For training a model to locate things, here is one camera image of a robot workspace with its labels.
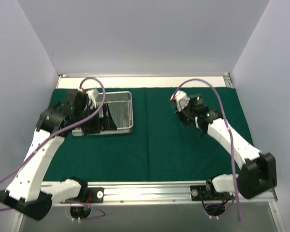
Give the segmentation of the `metal mesh instrument tray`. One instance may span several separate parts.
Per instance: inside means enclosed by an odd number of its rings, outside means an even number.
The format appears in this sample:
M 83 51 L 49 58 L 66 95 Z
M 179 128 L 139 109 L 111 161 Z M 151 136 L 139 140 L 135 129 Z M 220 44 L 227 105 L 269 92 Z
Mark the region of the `metal mesh instrument tray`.
M 90 136 L 130 133 L 133 128 L 133 107 L 132 107 L 131 92 L 129 91 L 107 92 L 104 103 L 109 104 L 111 116 L 117 126 L 117 130 L 104 131 L 100 134 L 93 134 Z M 72 135 L 74 137 L 86 136 L 83 134 L 83 126 L 73 129 Z

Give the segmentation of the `green surgical cloth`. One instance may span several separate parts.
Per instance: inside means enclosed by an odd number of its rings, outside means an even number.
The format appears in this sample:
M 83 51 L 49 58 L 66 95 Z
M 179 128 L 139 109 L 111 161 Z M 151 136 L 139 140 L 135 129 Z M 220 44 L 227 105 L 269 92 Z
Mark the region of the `green surgical cloth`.
M 128 134 L 74 137 L 57 150 L 45 181 L 195 181 L 230 174 L 231 157 L 213 138 L 186 127 L 170 102 L 173 88 L 132 88 Z

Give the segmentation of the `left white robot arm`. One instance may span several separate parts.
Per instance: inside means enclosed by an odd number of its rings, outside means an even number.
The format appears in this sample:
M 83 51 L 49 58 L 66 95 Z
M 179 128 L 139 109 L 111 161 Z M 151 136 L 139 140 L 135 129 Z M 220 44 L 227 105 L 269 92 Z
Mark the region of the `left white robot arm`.
M 110 117 L 106 95 L 97 89 L 71 90 L 64 100 L 40 114 L 23 163 L 12 173 L 12 182 L 0 190 L 0 203 L 39 221 L 57 203 L 69 200 L 87 203 L 92 198 L 87 181 L 79 177 L 68 177 L 53 187 L 43 188 L 42 182 L 71 131 L 81 127 L 90 133 L 100 133 L 107 128 Z

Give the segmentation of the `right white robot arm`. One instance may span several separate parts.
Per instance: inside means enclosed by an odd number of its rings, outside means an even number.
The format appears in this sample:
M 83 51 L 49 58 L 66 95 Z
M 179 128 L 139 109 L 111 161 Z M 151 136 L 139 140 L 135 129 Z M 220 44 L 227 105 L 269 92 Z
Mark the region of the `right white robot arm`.
M 216 140 L 230 154 L 232 167 L 240 170 L 239 173 L 218 174 L 207 179 L 205 194 L 209 199 L 217 199 L 222 193 L 252 199 L 277 186 L 275 157 L 244 139 L 225 121 L 220 111 L 209 110 L 204 104 L 193 110 L 188 103 L 178 103 L 176 113 L 184 122 L 194 123 L 196 128 Z

